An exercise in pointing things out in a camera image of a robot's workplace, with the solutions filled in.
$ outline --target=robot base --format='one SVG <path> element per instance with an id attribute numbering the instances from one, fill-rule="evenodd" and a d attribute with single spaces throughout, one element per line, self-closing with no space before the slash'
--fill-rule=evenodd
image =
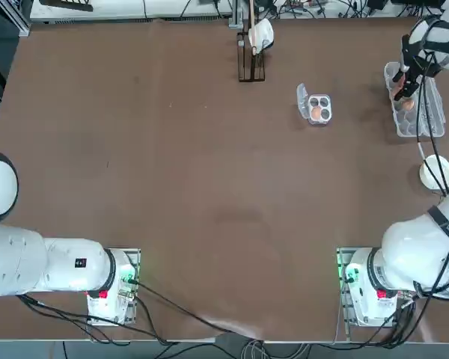
<path id="1" fill-rule="evenodd" d="M 112 320 L 120 324 L 135 322 L 136 304 L 134 297 L 138 288 L 128 279 L 138 279 L 141 251 L 139 249 L 109 248 L 116 262 L 116 274 L 112 287 L 99 298 L 87 295 L 88 314 Z M 116 326 L 112 323 L 92 319 L 92 325 Z"/>
<path id="2" fill-rule="evenodd" d="M 349 325 L 379 327 L 397 308 L 397 296 L 380 298 L 369 281 L 367 258 L 371 249 L 338 248 L 337 250 L 341 304 L 348 337 Z M 390 320 L 385 327 L 392 325 L 393 322 Z"/>

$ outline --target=egg carton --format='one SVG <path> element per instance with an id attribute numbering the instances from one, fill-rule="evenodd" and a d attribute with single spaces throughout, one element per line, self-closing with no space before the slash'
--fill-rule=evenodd
<path id="1" fill-rule="evenodd" d="M 415 105 L 411 109 L 403 106 L 403 101 L 394 101 L 393 89 L 396 84 L 392 81 L 394 75 L 399 70 L 398 62 L 389 62 L 384 67 L 384 79 L 389 92 L 391 101 L 392 117 L 396 124 L 396 133 L 400 137 L 415 137 L 417 124 L 419 123 L 419 135 L 430 136 L 429 126 L 426 116 L 426 108 L 424 107 L 424 92 L 421 91 L 421 101 L 419 101 L 419 91 L 415 91 L 410 100 Z M 446 117 L 442 108 L 442 98 L 436 86 L 436 81 L 432 78 L 426 78 L 426 103 L 429 113 L 429 123 L 434 137 L 442 137 L 445 134 Z M 417 122 L 418 106 L 419 106 L 419 122 Z"/>
<path id="2" fill-rule="evenodd" d="M 328 95 L 308 95 L 304 84 L 296 89 L 298 110 L 311 125 L 326 125 L 332 117 L 331 98 Z"/>

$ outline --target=brown egg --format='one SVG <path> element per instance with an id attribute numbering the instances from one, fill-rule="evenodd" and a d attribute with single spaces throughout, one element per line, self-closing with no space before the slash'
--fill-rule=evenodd
<path id="1" fill-rule="evenodd" d="M 320 120 L 321 119 L 321 107 L 313 108 L 313 110 L 311 111 L 311 117 L 315 120 Z"/>
<path id="2" fill-rule="evenodd" d="M 413 99 L 407 99 L 403 102 L 403 110 L 411 111 L 414 108 L 414 100 Z"/>

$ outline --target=white cup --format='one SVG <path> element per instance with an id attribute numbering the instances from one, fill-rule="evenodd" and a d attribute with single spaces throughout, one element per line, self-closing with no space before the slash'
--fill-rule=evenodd
<path id="1" fill-rule="evenodd" d="M 449 162 L 442 156 L 439 156 L 439 159 L 441 159 L 442 172 L 444 172 L 444 178 L 449 186 Z M 436 179 L 438 180 L 441 187 L 445 188 L 444 183 L 442 182 L 442 175 L 441 171 L 439 170 L 436 155 L 431 155 L 427 157 L 426 162 L 429 165 L 431 171 L 434 173 L 434 176 L 436 176 Z M 428 189 L 433 191 L 439 190 L 437 182 L 433 179 L 433 176 L 427 169 L 424 162 L 422 163 L 421 168 L 419 169 L 419 177 L 421 178 L 421 182 L 423 183 L 423 185 L 425 185 Z"/>
<path id="2" fill-rule="evenodd" d="M 249 43 L 256 47 L 256 53 L 259 54 L 263 49 L 272 44 L 275 40 L 275 32 L 272 30 L 271 22 L 268 19 L 262 19 L 258 24 L 254 26 L 254 32 L 256 36 L 256 45 L 253 44 L 253 38 L 251 36 L 252 29 L 248 30 Z"/>

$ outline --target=brown table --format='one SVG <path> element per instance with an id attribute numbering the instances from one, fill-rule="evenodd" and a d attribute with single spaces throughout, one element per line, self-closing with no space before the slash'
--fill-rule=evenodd
<path id="1" fill-rule="evenodd" d="M 439 199 L 419 183 L 415 142 L 395 134 L 382 78 L 412 24 L 276 22 L 262 84 L 236 80 L 223 22 L 34 27 L 0 112 L 0 150 L 20 179 L 6 223 L 141 248 L 142 280 L 242 334 L 330 341 L 336 248 L 379 245 Z M 449 159 L 449 72 L 437 81 Z M 300 82 L 331 96 L 327 127 L 300 118 Z M 38 297 L 86 313 L 83 294 Z M 216 334 L 143 298 L 167 338 Z M 449 342 L 449 304 L 432 303 L 424 324 L 425 340 Z M 0 298 L 0 338 L 83 337 Z"/>

